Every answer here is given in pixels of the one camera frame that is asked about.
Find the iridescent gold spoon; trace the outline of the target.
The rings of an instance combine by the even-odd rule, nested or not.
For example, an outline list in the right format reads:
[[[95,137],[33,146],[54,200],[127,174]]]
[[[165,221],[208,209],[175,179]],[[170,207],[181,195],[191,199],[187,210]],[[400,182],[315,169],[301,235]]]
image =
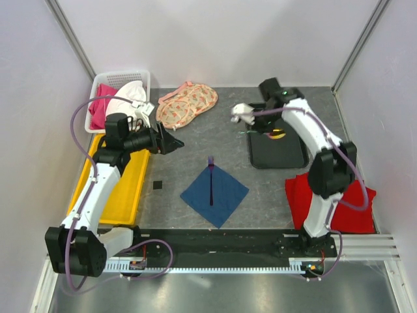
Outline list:
[[[283,129],[276,128],[272,132],[259,132],[257,130],[247,130],[244,134],[260,134],[265,135],[271,140],[279,140],[286,135],[286,132]]]

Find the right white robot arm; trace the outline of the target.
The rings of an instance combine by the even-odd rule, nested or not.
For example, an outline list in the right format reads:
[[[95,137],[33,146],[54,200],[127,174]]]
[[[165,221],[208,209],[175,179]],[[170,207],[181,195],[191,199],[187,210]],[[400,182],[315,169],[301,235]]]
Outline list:
[[[265,104],[253,110],[250,126],[261,133],[273,132],[273,124],[282,118],[298,134],[310,151],[313,162],[308,172],[308,185],[313,192],[309,213],[303,222],[299,251],[308,257],[316,255],[327,240],[332,219],[332,205],[355,179],[357,148],[333,134],[309,106],[296,87],[282,87],[277,78],[259,84]]]

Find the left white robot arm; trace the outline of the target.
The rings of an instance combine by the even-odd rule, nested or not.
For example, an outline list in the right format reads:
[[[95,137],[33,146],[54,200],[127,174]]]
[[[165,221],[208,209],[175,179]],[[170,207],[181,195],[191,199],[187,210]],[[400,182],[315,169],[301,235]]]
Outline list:
[[[128,121],[124,113],[107,117],[102,138],[105,145],[91,157],[91,171],[75,206],[59,227],[46,231],[45,242],[56,273],[98,277],[107,259],[121,251],[137,256],[143,249],[143,241],[135,235],[134,228],[119,226],[99,235],[100,217],[132,153],[147,150],[166,155],[184,147],[184,143],[162,123],[156,128],[133,131]]]

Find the purple metal fork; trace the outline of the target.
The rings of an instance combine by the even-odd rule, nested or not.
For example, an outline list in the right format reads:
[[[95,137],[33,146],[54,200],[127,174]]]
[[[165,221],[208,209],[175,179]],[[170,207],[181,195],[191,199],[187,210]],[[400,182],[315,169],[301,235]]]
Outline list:
[[[212,176],[213,176],[213,171],[214,171],[214,157],[212,155],[210,155],[208,157],[208,169],[209,169],[209,173],[210,173],[210,198],[209,198],[209,203],[210,203],[210,206],[213,206],[214,205],[214,196],[213,196]]]

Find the blue paper napkin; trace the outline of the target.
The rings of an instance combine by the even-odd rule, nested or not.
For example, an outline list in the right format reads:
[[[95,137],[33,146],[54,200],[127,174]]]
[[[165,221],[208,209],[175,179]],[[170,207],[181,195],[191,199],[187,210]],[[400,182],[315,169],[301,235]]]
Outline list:
[[[221,168],[205,168],[180,198],[216,228],[221,228],[249,189]]]

